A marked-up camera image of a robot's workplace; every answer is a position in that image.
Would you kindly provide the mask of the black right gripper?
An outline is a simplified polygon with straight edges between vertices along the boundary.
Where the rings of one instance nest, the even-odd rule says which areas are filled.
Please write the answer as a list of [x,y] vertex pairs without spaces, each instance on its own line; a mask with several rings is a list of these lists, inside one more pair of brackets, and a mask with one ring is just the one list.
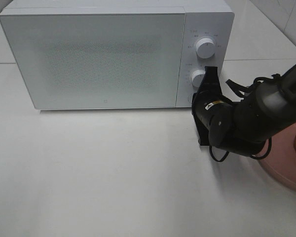
[[205,75],[192,99],[192,115],[201,146],[229,146],[234,130],[234,105],[222,94],[218,67],[205,66]]

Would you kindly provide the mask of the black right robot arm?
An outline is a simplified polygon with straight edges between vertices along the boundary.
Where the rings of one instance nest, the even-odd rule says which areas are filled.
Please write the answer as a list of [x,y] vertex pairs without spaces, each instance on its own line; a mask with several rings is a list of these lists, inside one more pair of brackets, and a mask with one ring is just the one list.
[[192,98],[191,111],[198,143],[255,160],[268,156],[272,136],[296,122],[296,64],[283,75],[255,78],[249,87],[228,79],[226,84],[241,98],[233,102],[222,93],[217,67],[207,66]]

